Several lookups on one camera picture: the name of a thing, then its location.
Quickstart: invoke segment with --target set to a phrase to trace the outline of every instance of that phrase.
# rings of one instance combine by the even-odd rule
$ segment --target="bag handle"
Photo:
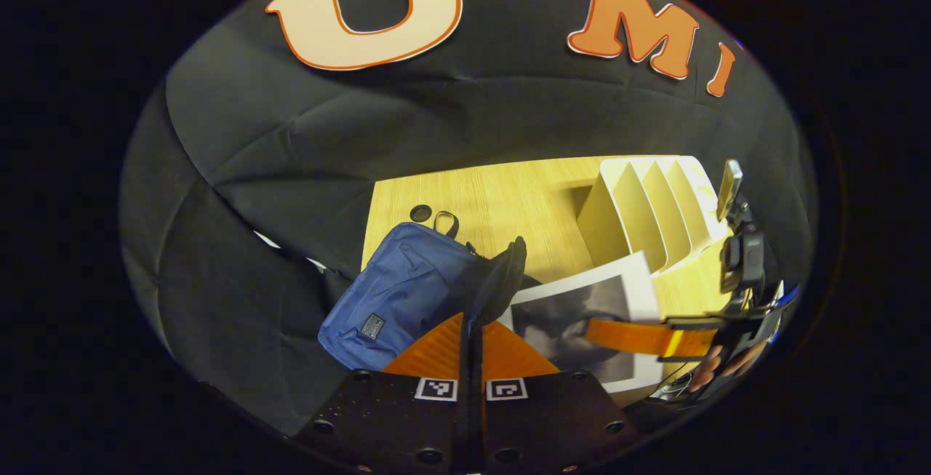
[[[448,237],[449,237],[450,239],[452,239],[452,240],[456,240],[456,236],[457,236],[457,234],[459,234],[459,219],[458,219],[458,217],[456,217],[456,216],[453,215],[452,213],[449,213],[449,211],[438,211],[438,212],[436,213],[436,217],[433,217],[433,230],[434,230],[434,231],[438,231],[438,230],[436,230],[436,220],[439,219],[439,216],[440,216],[440,215],[449,215],[450,217],[452,217],[452,227],[449,229],[448,232],[445,233],[445,236],[448,236]]]

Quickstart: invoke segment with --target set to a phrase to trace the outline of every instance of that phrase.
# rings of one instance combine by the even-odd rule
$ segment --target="blue backpack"
[[[456,230],[455,216],[445,235],[416,223],[392,229],[323,321],[324,349],[347,368],[381,371],[456,313],[486,324],[518,289],[539,284],[523,275],[521,237],[489,260],[456,242]]]

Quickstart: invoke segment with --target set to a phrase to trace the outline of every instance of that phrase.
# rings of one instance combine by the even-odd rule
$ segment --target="human hand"
[[[762,340],[745,349],[728,363],[721,375],[731,375],[733,372],[737,372],[736,376],[738,377],[744,375],[744,372],[747,372],[754,365],[764,347],[766,347],[766,341]],[[688,391],[690,393],[698,391],[701,386],[707,385],[714,379],[714,371],[721,365],[721,358],[718,356],[721,355],[721,349],[721,346],[714,346],[708,358],[703,360],[695,369],[695,373],[692,374],[692,382],[689,383]]]

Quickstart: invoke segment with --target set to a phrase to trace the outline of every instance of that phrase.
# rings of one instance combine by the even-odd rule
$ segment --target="wooden table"
[[[523,236],[527,243],[526,273],[539,282],[554,282],[592,269],[575,219],[598,177],[599,165],[608,158],[615,156],[493,164],[380,180],[372,194],[361,268],[393,227],[410,221],[412,207],[427,204],[433,216],[446,210],[459,217],[456,240],[471,242],[485,257],[498,255],[509,242]],[[451,223],[444,216],[437,227],[445,231]],[[730,294],[719,292],[722,246],[724,241],[708,247],[692,262],[655,277],[661,316],[700,315],[727,303]],[[666,363],[664,375],[679,366],[681,363]],[[624,406],[654,390],[652,386],[612,396]]]

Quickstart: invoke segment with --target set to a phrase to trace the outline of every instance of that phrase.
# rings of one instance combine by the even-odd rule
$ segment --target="black lens cap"
[[[410,220],[415,223],[422,223],[424,220],[429,219],[430,215],[433,215],[433,210],[427,204],[419,204],[419,206],[414,206],[410,210]]]

